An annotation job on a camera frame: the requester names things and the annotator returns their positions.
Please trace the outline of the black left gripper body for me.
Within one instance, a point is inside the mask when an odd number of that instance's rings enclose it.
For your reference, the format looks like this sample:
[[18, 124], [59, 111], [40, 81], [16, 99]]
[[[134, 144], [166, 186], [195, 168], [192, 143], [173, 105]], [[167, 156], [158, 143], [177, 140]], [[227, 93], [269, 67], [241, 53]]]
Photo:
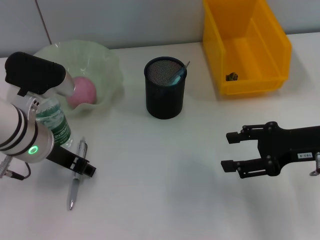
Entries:
[[69, 150], [57, 144], [54, 144], [52, 151], [46, 157], [47, 160], [50, 160], [53, 163], [56, 163], [69, 170], [71, 170], [72, 163], [75, 158], [82, 158], [82, 157], [74, 154], [73, 152], [70, 152]]

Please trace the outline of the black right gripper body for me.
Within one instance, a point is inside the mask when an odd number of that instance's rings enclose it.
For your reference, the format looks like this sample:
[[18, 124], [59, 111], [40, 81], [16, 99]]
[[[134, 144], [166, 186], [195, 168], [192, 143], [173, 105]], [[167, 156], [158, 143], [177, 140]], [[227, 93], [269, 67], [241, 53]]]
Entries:
[[268, 176], [277, 176], [290, 163], [315, 162], [315, 170], [309, 175], [320, 174], [320, 127], [283, 129], [272, 121], [258, 144], [261, 159], [267, 167]]

